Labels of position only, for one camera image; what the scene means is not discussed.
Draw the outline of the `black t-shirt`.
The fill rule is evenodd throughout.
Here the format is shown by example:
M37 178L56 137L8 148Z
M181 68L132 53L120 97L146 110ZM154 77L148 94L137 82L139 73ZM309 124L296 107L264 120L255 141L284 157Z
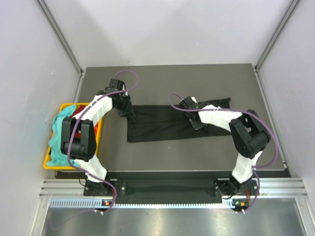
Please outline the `black t-shirt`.
M195 130L184 112L173 109L169 105L133 106L133 114L127 116L129 143L230 135L227 130L210 124Z

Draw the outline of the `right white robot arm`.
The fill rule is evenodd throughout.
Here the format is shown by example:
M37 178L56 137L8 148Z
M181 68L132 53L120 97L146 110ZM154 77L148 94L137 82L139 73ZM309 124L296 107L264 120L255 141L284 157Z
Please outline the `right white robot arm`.
M253 167L270 141L270 135L259 121L255 111L231 111L212 104L197 103L194 97L187 97L179 104L195 130L212 125L228 131L238 152L236 165L231 174L230 190L237 195L248 188L248 181L253 177Z

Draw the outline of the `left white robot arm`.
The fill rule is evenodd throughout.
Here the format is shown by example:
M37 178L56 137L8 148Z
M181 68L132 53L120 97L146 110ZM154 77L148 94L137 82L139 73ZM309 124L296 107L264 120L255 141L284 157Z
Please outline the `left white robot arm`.
M95 126L112 109L120 117L134 114L126 84L118 79L111 79L109 86L100 90L82 111L62 121L61 152L79 165L89 181L95 182L94 188L101 195L108 194L112 184L106 180L108 172L96 155Z

